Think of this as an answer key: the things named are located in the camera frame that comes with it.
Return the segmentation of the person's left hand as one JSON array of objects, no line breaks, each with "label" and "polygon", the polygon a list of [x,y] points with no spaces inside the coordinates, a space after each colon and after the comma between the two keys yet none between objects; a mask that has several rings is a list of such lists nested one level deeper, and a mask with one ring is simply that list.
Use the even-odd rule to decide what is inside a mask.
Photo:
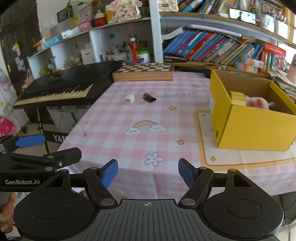
[{"label": "person's left hand", "polygon": [[6,234],[13,230],[13,212],[16,194],[10,193],[7,204],[1,210],[1,232]]}]

